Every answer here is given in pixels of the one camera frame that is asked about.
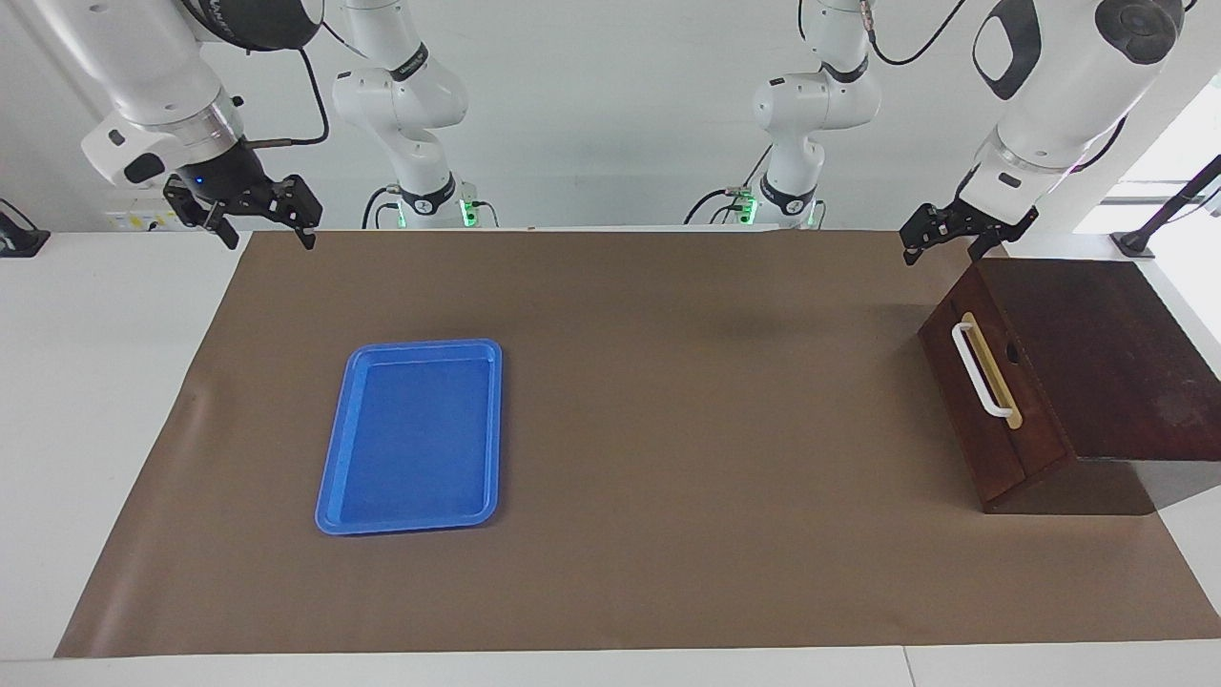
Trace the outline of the wooden drawer with white handle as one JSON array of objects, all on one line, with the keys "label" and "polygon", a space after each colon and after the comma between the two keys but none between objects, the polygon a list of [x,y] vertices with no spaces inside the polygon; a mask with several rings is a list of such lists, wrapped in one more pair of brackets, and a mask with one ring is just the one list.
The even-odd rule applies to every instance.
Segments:
[{"label": "wooden drawer with white handle", "polygon": [[1046,513],[1024,492],[1067,448],[980,264],[921,326],[919,340],[985,513]]}]

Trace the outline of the black stand arm with base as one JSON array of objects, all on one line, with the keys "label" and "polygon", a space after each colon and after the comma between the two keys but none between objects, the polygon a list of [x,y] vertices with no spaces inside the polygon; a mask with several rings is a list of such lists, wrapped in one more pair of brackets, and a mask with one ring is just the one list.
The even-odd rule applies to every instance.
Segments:
[{"label": "black stand arm with base", "polygon": [[1188,205],[1194,205],[1194,207],[1199,209],[1204,204],[1208,204],[1212,196],[1204,196],[1203,192],[1215,184],[1219,178],[1221,178],[1221,154],[1214,156],[1175,196],[1168,196],[1168,200],[1165,200],[1161,207],[1155,214],[1151,214],[1151,217],[1139,229],[1112,232],[1110,239],[1118,249],[1118,253],[1133,260],[1151,260],[1151,257],[1155,257],[1155,254],[1149,249],[1151,238],[1154,238],[1161,227],[1177,220],[1182,210],[1188,207]]}]

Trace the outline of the dark wooden drawer cabinet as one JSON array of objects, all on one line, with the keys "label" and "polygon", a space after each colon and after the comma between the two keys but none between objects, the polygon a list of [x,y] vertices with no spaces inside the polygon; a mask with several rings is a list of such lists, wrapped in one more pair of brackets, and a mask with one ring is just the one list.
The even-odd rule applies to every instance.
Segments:
[{"label": "dark wooden drawer cabinet", "polygon": [[1221,378],[1138,266],[980,260],[1067,453],[1046,516],[1147,516],[1221,488]]}]

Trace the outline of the blue plastic tray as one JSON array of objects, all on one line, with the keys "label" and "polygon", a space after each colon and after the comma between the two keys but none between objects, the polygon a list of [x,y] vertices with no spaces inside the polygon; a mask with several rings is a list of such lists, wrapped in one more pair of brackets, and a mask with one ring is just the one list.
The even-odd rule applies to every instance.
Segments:
[{"label": "blue plastic tray", "polygon": [[324,458],[317,530],[366,536],[487,522],[501,505],[503,364],[490,339],[355,349]]}]

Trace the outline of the brown table mat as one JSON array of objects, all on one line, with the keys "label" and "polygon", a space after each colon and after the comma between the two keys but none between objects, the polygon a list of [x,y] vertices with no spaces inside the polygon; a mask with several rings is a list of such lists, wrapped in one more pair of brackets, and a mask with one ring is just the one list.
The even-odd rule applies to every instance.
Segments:
[{"label": "brown table mat", "polygon": [[[980,513],[886,232],[253,236],[57,656],[1221,636],[1156,516]],[[358,347],[505,353],[501,504],[330,536]]]}]

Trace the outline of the white wall outlet box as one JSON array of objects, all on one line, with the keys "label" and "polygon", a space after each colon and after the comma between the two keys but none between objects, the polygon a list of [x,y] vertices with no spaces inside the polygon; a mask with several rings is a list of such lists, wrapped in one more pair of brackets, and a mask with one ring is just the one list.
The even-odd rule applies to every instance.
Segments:
[{"label": "white wall outlet box", "polygon": [[107,210],[104,214],[107,222],[116,231],[129,232],[178,232],[187,231],[179,222],[178,216],[171,210],[160,207],[151,209],[123,209]]}]

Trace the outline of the black table clamp mount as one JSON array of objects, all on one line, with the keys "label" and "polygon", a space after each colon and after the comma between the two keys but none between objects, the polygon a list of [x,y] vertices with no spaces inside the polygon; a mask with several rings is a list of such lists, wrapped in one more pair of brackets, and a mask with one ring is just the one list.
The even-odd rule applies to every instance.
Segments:
[{"label": "black table clamp mount", "polygon": [[17,205],[0,196],[0,257],[35,257],[50,239]]}]

